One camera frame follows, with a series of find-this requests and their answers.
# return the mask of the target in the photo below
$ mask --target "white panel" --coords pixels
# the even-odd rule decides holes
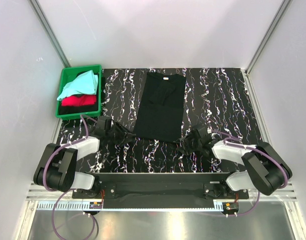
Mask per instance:
[[[74,66],[246,68],[282,0],[39,0]]]
[[[0,0],[0,240],[10,240],[55,127],[63,65],[28,1]]]
[[[306,220],[306,0],[293,1],[251,72],[274,148]]]

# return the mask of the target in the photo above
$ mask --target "turquoise cloth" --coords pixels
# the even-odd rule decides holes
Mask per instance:
[[[73,81],[68,82],[62,93],[58,96],[57,100],[62,101],[64,98],[67,98],[76,94],[87,94],[95,95],[97,92],[98,86],[98,76],[94,75],[93,70],[87,71]]]

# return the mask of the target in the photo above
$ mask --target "green plastic bin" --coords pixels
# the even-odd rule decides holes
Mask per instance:
[[[56,113],[55,116],[63,120],[79,119],[81,114],[86,114],[90,117],[97,117],[101,114],[101,78],[102,78],[102,66],[101,65],[90,65],[90,66],[77,66],[77,67],[67,67],[62,70],[61,80],[59,83],[58,96],[62,93],[64,86],[73,81],[76,78],[76,75],[80,72],[87,72],[93,70],[95,74],[98,74],[98,110],[97,111],[88,111],[88,112],[79,112],[72,114],[59,115],[58,108],[61,104],[60,101],[57,101]]]

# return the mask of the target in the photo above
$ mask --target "black cloth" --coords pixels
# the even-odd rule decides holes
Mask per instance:
[[[86,112],[95,112],[98,110],[98,94],[99,94],[99,91],[101,91],[101,84],[100,82],[98,82],[98,89],[96,91],[96,102],[95,104],[93,105],[86,105],[86,106],[62,106],[62,105],[59,105],[58,107],[58,114],[59,115],[66,115],[66,114],[79,114],[79,113],[86,113]]]
[[[179,74],[147,73],[134,128],[137,137],[165,142],[181,137],[185,84],[186,78]]]

